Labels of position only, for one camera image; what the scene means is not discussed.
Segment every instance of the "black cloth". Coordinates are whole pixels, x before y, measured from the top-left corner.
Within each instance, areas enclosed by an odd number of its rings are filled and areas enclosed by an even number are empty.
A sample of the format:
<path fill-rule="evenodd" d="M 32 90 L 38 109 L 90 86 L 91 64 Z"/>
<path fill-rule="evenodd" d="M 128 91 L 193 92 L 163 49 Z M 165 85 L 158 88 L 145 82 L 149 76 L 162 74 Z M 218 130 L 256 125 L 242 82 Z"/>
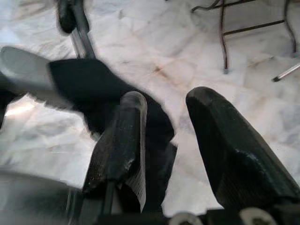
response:
<path fill-rule="evenodd" d="M 145 96 L 148 113 L 144 210 L 160 210 L 177 149 L 170 144 L 174 129 L 160 104 L 121 80 L 99 60 L 59 60 L 49 63 L 49 67 L 60 94 L 75 105 L 74 110 L 84 114 L 91 132 L 103 133 L 124 94 L 138 91 Z"/>

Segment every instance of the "metal chair leg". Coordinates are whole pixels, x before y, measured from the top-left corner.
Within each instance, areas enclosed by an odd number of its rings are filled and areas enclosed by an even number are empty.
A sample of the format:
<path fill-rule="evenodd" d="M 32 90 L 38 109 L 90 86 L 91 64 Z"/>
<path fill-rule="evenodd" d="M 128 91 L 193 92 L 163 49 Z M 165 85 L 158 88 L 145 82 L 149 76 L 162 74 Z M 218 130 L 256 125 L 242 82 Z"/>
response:
<path fill-rule="evenodd" d="M 228 74 L 228 57 L 227 57 L 227 48 L 224 37 L 224 15 L 225 15 L 225 0 L 221 0 L 221 16 L 220 16 L 220 41 L 223 50 L 223 58 L 224 58 L 224 74 Z"/>
<path fill-rule="evenodd" d="M 294 32 L 291 28 L 291 25 L 290 25 L 289 21 L 288 21 L 288 7 L 289 7 L 290 2 L 291 2 L 290 0 L 285 0 L 284 21 L 285 21 L 286 29 L 288 30 L 288 32 L 291 36 L 291 39 L 292 39 L 292 53 L 293 53 L 293 57 L 295 57 L 295 54 L 297 52 L 297 42 L 296 42 Z"/>

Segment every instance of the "metal frame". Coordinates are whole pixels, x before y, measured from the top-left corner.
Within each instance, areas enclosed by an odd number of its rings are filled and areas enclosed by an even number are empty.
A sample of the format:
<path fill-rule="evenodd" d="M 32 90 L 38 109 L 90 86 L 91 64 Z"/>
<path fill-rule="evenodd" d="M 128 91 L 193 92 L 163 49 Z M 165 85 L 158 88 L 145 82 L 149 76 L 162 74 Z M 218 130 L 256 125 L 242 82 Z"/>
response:
<path fill-rule="evenodd" d="M 254 29 L 259 29 L 259 28 L 263 28 L 263 27 L 268 27 L 268 26 L 284 23 L 285 26 L 286 26 L 286 29 L 288 30 L 288 32 L 291 36 L 293 56 L 297 52 L 296 38 L 295 38 L 294 32 L 293 32 L 293 30 L 292 30 L 292 28 L 289 24 L 288 18 L 287 18 L 287 16 L 288 16 L 288 6 L 289 6 L 289 3 L 291 2 L 290 0 L 285 0 L 283 20 L 278 20 L 278 21 L 269 22 L 269 23 L 263 23 L 263 24 L 260 24 L 260 25 L 257 25 L 257 26 L 246 27 L 246 28 L 243 28 L 243 29 L 231 30 L 231 31 L 224 32 L 225 8 L 229 7 L 229 6 L 242 4 L 242 3 L 251 2 L 251 1 L 256 1 L 256 0 L 238 0 L 237 2 L 232 2 L 232 3 L 227 3 L 227 4 L 225 3 L 225 0 L 215 0 L 214 3 L 211 4 L 208 7 L 196 6 L 196 7 L 192 8 L 192 10 L 191 10 L 191 13 L 193 13 L 197 9 L 212 10 L 212 9 L 216 9 L 216 8 L 221 8 L 219 34 L 220 34 L 220 42 L 221 42 L 222 50 L 223 50 L 224 74 L 228 74 L 228 53 L 227 53 L 227 47 L 226 47 L 226 42 L 225 42 L 225 36 L 226 35 L 231 35 L 231 34 L 235 34 L 235 33 L 245 32 L 245 31 L 248 31 L 248 30 L 254 30 Z"/>

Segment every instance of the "marble floor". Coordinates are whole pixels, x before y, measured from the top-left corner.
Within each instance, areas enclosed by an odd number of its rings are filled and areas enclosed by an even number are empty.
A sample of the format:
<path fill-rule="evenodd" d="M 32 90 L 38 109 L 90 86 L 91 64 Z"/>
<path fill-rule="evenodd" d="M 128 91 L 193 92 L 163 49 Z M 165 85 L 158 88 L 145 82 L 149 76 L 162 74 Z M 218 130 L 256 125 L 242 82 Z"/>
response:
<path fill-rule="evenodd" d="M 211 0 L 86 0 L 97 55 L 123 79 L 151 93 L 176 127 L 178 154 L 164 201 L 166 215 L 220 207 L 209 187 L 185 95 L 208 86 L 224 95 L 264 137 L 300 184 L 300 70 L 271 79 L 300 59 L 291 58 L 284 25 L 226 37 L 230 71 L 222 73 L 218 13 L 189 10 Z M 282 16 L 282 0 L 230 7 L 226 30 Z M 300 42 L 300 3 L 290 8 Z M 1 0 L 0 45 L 50 59 L 75 57 L 56 27 L 53 0 Z M 0 168 L 63 180 L 81 187 L 95 142 L 81 115 L 60 112 L 23 97 L 9 106 L 0 130 Z"/>

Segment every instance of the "rubber tip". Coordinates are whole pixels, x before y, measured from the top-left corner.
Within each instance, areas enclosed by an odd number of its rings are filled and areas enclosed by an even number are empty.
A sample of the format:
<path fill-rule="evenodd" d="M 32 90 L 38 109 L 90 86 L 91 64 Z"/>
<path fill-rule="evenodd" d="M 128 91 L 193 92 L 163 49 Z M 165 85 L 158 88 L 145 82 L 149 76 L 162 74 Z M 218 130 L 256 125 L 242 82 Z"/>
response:
<path fill-rule="evenodd" d="M 275 77 L 275 78 L 272 79 L 272 81 L 273 82 L 278 82 L 278 81 L 280 81 L 280 79 L 278 77 Z"/>

